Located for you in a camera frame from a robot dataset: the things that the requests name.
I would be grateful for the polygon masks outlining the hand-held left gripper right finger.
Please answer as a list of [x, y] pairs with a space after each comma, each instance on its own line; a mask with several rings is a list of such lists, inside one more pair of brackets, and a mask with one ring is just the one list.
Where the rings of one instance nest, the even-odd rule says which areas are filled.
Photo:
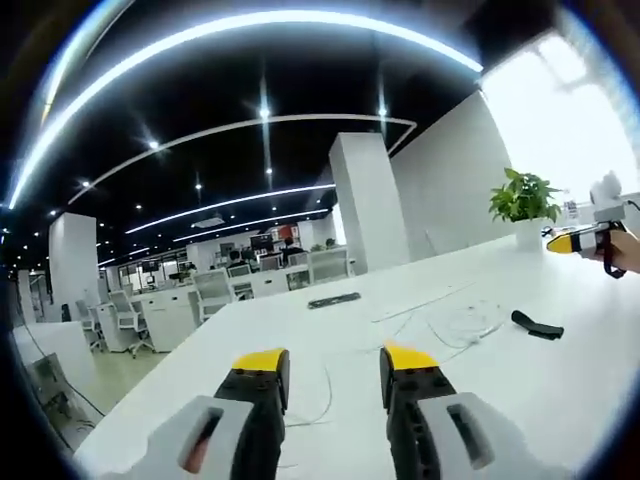
[[398, 479], [504, 479], [505, 432], [474, 395], [459, 393], [426, 353], [380, 349], [386, 435]]

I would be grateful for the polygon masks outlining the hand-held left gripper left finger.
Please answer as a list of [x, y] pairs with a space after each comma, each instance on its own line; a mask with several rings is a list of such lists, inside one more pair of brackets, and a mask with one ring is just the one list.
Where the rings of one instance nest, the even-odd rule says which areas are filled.
[[274, 479], [285, 439], [289, 351], [237, 359], [212, 396], [189, 401], [149, 437], [147, 479]]

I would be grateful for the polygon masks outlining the person's right hand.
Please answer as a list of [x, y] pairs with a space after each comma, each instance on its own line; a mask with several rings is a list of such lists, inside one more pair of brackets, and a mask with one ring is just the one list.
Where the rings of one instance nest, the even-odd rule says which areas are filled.
[[611, 264], [622, 270], [638, 273], [639, 266], [639, 239], [633, 234], [613, 230], [610, 232], [612, 246]]

